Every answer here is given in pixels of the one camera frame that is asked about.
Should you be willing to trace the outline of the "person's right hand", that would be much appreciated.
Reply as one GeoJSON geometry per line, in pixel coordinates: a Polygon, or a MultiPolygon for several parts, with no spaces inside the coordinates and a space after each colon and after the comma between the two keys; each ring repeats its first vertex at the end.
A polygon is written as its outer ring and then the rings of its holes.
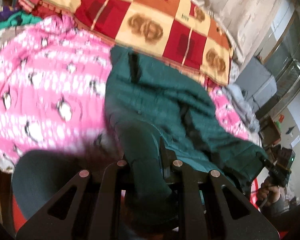
{"type": "Polygon", "coordinates": [[[258,189],[256,196],[259,207],[262,208],[276,203],[281,197],[281,192],[280,188],[272,183],[272,179],[267,177],[258,189]]]}

